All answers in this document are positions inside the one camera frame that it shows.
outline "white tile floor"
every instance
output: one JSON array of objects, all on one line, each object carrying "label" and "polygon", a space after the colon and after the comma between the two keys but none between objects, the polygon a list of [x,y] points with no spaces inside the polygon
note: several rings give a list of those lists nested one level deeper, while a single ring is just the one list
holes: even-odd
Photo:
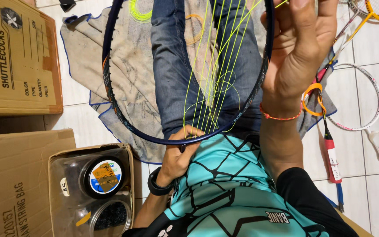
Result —
[{"label": "white tile floor", "polygon": [[[36,6],[53,17],[57,30],[62,25],[62,17],[92,13],[98,16],[103,8],[110,6],[112,0],[81,0],[64,13],[57,0],[37,0]],[[346,6],[339,6],[339,29],[349,19]],[[58,35],[59,60],[61,64],[64,113],[44,116],[46,129],[73,128],[77,147],[115,142],[98,114],[88,105],[89,92],[69,75],[68,61],[60,36]],[[348,46],[340,57],[340,62],[355,62],[365,65],[379,84],[379,24],[365,24],[359,31],[353,44]],[[375,91],[367,79],[356,69],[337,69],[330,77],[326,91],[331,96],[339,112],[334,115],[347,126],[359,126],[367,123],[376,110]],[[364,132],[348,132],[329,124],[333,135],[340,169],[343,174],[343,187],[346,216],[362,228],[379,237],[379,161],[371,143]],[[379,121],[371,127],[379,129]],[[336,186],[327,180],[324,160],[318,143],[319,131],[324,132],[322,121],[312,128],[303,138],[305,169],[316,186],[325,195],[336,201]],[[149,194],[147,178],[157,165],[148,165],[135,161],[136,203],[140,207]]]}]

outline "blue jeans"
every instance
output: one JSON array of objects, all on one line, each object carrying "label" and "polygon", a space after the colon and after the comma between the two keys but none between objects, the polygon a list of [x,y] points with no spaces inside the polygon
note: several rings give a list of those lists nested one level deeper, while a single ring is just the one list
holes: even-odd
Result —
[{"label": "blue jeans", "polygon": [[[245,6],[244,0],[241,1],[239,6],[238,3],[238,0],[218,0],[213,12],[215,27],[217,28],[216,43],[218,48],[221,48],[221,43],[223,42],[224,44],[230,37],[229,46],[224,46],[225,49],[218,57],[218,70],[222,71],[223,75],[220,78],[218,88],[222,87],[222,83],[224,84],[223,88],[226,88],[227,82],[229,82],[233,83],[236,89],[229,89],[226,93],[216,93],[214,104],[220,107],[223,101],[220,113],[217,114],[218,110],[216,110],[213,115],[217,119],[219,127],[228,124],[230,118],[243,106],[254,87],[261,67],[261,57],[254,35],[253,20],[250,17],[246,17],[242,21],[239,30],[231,36],[235,16],[234,28],[240,22]],[[210,0],[210,4],[213,9],[214,0]],[[203,101],[204,96],[202,92],[199,93],[200,86],[194,74],[191,74],[192,68],[188,59],[184,30],[184,0],[155,0],[151,31],[153,71],[156,85],[156,103],[159,108],[165,139],[168,139],[171,134],[178,132],[183,127],[186,97],[187,109],[198,101],[197,106],[192,106],[186,112],[186,124],[197,127],[197,122],[192,123],[194,115],[196,116],[195,121],[197,121],[197,116],[204,116],[206,107],[204,103],[202,113],[200,113],[200,101]],[[242,35],[244,35],[243,43],[237,57],[235,52],[239,48]],[[233,73],[224,73],[232,68]],[[248,110],[239,118],[233,128],[226,132],[227,135],[245,140],[248,135],[259,132],[261,125],[259,105],[261,99],[262,90],[259,90]],[[211,116],[204,117],[204,119],[209,119],[210,122],[211,118]],[[198,128],[208,130],[208,128],[205,128],[205,124],[201,127],[200,122]]]}]

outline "shirt logo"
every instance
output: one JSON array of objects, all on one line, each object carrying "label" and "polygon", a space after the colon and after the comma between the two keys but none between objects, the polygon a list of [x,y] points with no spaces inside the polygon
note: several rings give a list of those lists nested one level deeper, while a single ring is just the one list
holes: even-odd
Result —
[{"label": "shirt logo", "polygon": [[283,212],[266,212],[269,221],[272,223],[286,223],[289,224],[289,220],[286,214]]}]

